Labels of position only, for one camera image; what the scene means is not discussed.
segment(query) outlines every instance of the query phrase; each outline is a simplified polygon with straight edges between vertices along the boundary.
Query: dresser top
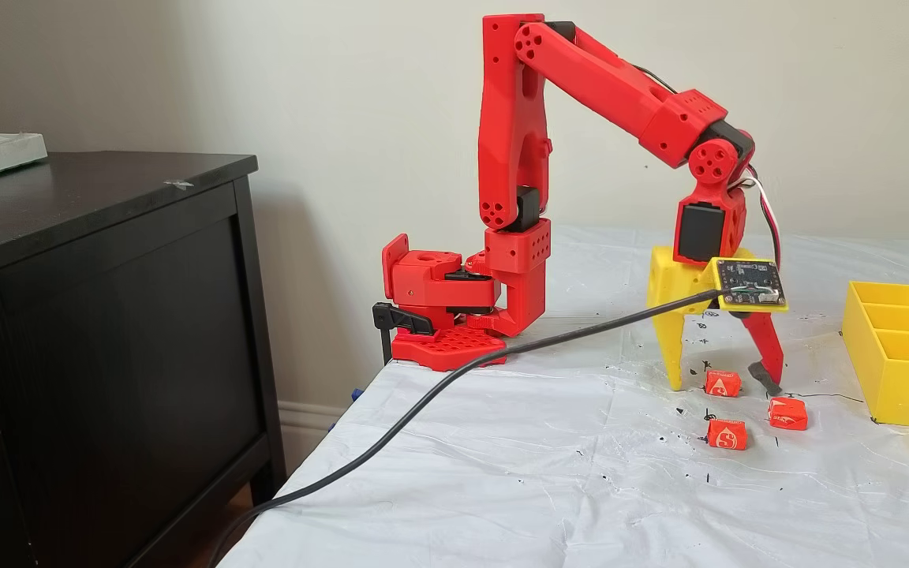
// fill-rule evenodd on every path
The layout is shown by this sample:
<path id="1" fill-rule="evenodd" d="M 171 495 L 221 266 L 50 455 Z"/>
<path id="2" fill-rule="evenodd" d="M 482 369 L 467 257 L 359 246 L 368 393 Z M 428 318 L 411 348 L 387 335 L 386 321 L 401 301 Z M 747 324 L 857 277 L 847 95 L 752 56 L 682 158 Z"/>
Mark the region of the dresser top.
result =
<path id="1" fill-rule="evenodd" d="M 256 170 L 253 155 L 51 152 L 0 173 L 0 267 Z"/>

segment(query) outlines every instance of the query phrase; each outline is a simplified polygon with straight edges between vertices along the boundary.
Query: white wall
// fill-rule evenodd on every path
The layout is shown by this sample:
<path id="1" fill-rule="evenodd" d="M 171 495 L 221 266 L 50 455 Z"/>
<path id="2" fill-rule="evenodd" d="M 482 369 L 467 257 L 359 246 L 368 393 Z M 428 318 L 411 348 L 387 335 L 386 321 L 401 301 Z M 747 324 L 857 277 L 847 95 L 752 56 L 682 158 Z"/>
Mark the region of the white wall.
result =
<path id="1" fill-rule="evenodd" d="M 909 237 L 898 0 L 0 0 L 0 132 L 55 151 L 257 154 L 281 398 L 345 406 L 380 366 L 382 245 L 399 231 L 416 248 L 482 244 L 480 17 L 510 11 L 573 19 L 727 107 L 788 233 Z M 549 217 L 670 230 L 688 172 L 546 93 Z"/>

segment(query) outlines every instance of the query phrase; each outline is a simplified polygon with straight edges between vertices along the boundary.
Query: wooden floor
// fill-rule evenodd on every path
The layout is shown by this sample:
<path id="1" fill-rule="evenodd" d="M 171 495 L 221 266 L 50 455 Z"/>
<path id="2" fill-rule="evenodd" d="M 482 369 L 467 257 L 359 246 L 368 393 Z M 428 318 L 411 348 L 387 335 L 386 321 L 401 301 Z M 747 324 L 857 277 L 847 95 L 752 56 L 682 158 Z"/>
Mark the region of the wooden floor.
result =
<path id="1" fill-rule="evenodd" d="M 200 531 L 195 532 L 195 535 L 192 535 L 190 546 L 185 547 L 185 550 L 181 551 L 180 554 L 165 559 L 163 565 L 170 568 L 206 568 L 206 563 L 209 562 L 209 555 L 212 554 L 212 549 L 216 546 L 216 539 L 219 538 L 220 533 L 235 518 L 240 517 L 249 508 L 252 508 L 252 492 L 250 492 L 249 486 L 245 485 L 230 500 L 230 503 L 227 503 L 223 511 L 220 511 L 220 514 L 212 518 L 212 523 L 209 526 L 206 526 L 205 529 L 200 529 Z M 230 537 L 227 549 L 230 549 L 230 546 L 241 539 L 241 535 L 245 533 L 249 525 L 250 522 L 243 525 Z"/>

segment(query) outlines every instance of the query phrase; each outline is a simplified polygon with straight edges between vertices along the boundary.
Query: circuit board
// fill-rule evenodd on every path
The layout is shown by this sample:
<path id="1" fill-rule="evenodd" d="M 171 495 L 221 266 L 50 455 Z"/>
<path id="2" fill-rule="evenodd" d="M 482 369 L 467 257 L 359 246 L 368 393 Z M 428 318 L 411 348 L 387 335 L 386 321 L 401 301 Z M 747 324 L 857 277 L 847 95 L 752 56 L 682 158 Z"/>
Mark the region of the circuit board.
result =
<path id="1" fill-rule="evenodd" d="M 761 260 L 718 259 L 719 288 L 731 290 L 721 300 L 728 309 L 753 307 L 780 310 L 787 305 L 776 263 Z"/>

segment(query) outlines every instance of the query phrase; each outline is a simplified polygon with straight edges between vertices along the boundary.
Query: white wire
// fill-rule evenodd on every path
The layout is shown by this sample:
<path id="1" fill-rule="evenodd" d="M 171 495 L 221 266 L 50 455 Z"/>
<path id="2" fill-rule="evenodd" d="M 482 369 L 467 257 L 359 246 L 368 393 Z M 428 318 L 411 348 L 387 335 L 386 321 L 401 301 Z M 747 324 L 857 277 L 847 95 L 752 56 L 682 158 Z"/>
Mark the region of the white wire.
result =
<path id="1" fill-rule="evenodd" d="M 731 189 L 736 186 L 737 187 L 755 186 L 755 187 L 757 187 L 758 190 L 760 190 L 760 201 L 762 201 L 762 203 L 764 204 L 764 207 L 767 208 L 767 212 L 769 213 L 769 218 L 771 219 L 771 222 L 773 223 L 773 234 L 775 234 L 775 236 L 776 236 L 776 241 L 780 242 L 780 226 L 778 226 L 778 223 L 776 223 L 776 213 L 773 213 L 773 207 L 771 207 L 771 204 L 769 204 L 769 199 L 767 198 L 767 191 L 764 190 L 764 184 L 762 184 L 760 179 L 758 179 L 758 177 L 755 177 L 753 175 L 753 173 L 746 170 L 746 172 L 743 172 L 743 176 L 740 177 L 738 181 L 736 181 L 735 183 L 732 183 L 731 185 L 728 186 L 728 189 Z"/>
<path id="2" fill-rule="evenodd" d="M 757 186 L 757 189 L 760 190 L 760 199 L 764 201 L 764 205 L 767 205 L 767 212 L 771 215 L 771 220 L 773 222 L 773 233 L 776 233 L 780 237 L 780 227 L 776 224 L 776 213 L 773 213 L 773 207 L 769 204 L 769 199 L 767 198 L 767 191 L 764 190 L 764 184 L 753 174 L 747 173 L 743 174 L 744 179 L 753 182 L 754 186 Z"/>

